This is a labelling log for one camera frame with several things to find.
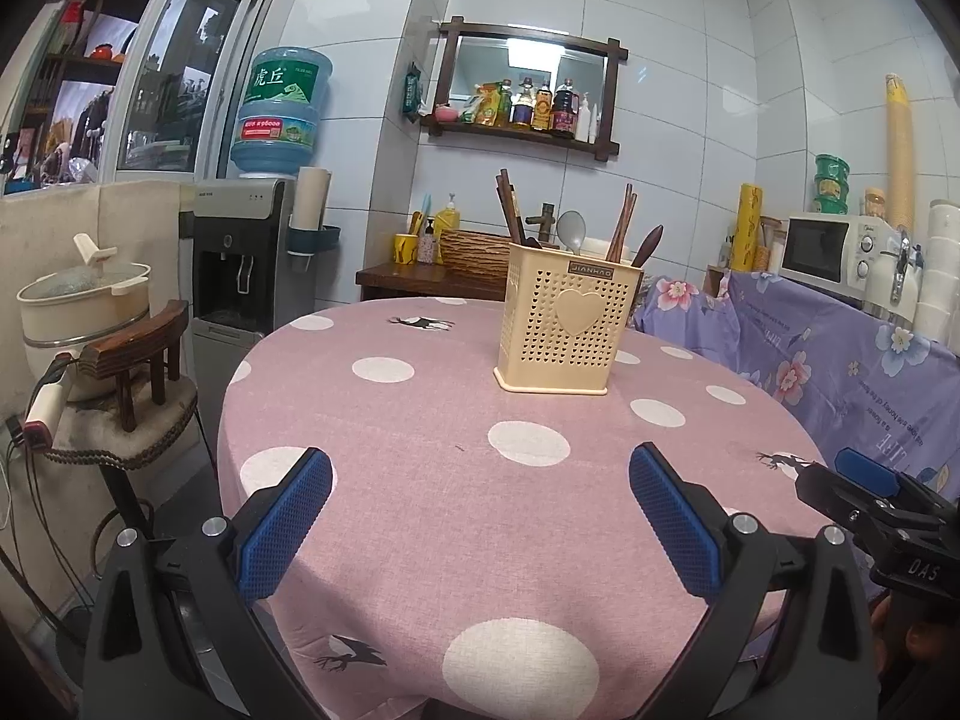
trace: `purple tablecloth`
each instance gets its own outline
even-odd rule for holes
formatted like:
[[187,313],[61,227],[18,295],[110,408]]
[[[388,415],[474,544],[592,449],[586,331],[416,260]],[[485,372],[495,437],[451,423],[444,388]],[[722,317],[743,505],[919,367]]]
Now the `purple tablecloth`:
[[960,365],[949,349],[779,276],[735,272],[723,295],[661,279],[637,324],[769,392],[828,463],[850,446],[960,495]]
[[706,609],[631,493],[645,440],[770,530],[826,523],[793,485],[816,447],[749,382],[628,330],[607,395],[512,394],[493,377],[502,317],[459,298],[312,314],[253,348],[227,389],[227,514],[306,446],[333,462],[269,603],[334,718],[392,720],[428,696],[505,720],[632,715]]

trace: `metal screw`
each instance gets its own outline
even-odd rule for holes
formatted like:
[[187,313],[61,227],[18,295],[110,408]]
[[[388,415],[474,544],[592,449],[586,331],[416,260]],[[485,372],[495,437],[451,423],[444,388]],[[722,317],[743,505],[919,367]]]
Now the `metal screw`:
[[210,517],[203,524],[203,528],[200,529],[204,536],[219,536],[220,533],[227,530],[227,520],[222,517]]
[[117,533],[117,543],[122,547],[128,547],[136,541],[136,530],[134,528],[123,528]]
[[738,533],[756,533],[757,528],[760,524],[753,519],[750,514],[738,514],[736,517],[733,517],[733,528],[738,531]]
[[843,531],[836,525],[827,525],[827,527],[824,528],[824,538],[832,544],[842,544],[847,540],[847,537],[843,535]]

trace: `round table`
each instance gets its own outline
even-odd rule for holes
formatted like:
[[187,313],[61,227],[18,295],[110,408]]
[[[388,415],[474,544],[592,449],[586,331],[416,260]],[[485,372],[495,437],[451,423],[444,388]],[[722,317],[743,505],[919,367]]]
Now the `round table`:
[[746,379],[627,330],[607,395],[510,394],[493,377],[502,316],[461,298],[311,314],[227,389],[227,514],[304,447],[333,462],[269,604],[334,720],[392,720],[428,696],[507,720],[635,712],[706,608],[631,493],[645,440],[771,531],[826,523],[793,484],[822,463],[813,441]]

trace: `chair seat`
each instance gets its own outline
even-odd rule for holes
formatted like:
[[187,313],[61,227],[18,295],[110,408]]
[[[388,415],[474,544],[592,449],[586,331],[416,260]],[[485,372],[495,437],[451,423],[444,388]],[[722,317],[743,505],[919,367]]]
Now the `chair seat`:
[[155,461],[184,432],[197,408],[197,386],[186,376],[166,382],[166,402],[152,401],[150,374],[131,382],[136,429],[120,425],[116,394],[69,403],[64,408],[48,460],[74,466],[115,466],[132,471]]

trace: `yellow soap bottle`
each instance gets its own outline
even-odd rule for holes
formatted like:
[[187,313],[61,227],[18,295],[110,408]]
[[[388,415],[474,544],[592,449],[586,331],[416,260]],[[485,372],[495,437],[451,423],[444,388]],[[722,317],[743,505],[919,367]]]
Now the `yellow soap bottle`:
[[[460,212],[457,210],[456,204],[453,202],[455,194],[450,193],[450,201],[446,204],[446,208],[440,209],[437,212],[437,215],[433,218],[433,232],[437,236],[437,242],[440,243],[440,235],[443,233],[443,230],[459,230],[460,229]],[[440,257],[440,247],[437,248],[437,265],[443,264],[443,257]]]

